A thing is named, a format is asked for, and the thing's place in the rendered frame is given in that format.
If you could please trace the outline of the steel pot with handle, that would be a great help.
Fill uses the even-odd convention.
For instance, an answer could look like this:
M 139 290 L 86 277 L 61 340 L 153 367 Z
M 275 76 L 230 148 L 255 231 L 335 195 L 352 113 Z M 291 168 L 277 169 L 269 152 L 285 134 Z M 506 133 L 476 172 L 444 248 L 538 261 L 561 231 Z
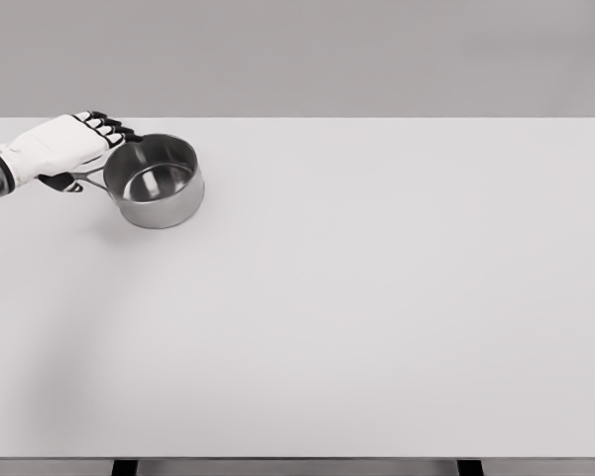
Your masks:
M 119 146 L 103 166 L 72 177 L 104 190 L 129 223 L 147 229 L 184 223 L 205 192 L 195 149 L 168 134 L 148 134 Z

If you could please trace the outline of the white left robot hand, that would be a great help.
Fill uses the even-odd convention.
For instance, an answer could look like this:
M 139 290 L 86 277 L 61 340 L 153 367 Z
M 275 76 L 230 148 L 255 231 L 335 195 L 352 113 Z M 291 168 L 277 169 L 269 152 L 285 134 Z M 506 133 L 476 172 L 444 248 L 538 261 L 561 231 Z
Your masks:
M 62 114 L 0 146 L 16 186 L 37 179 L 61 192 L 83 191 L 72 172 L 143 137 L 99 111 Z

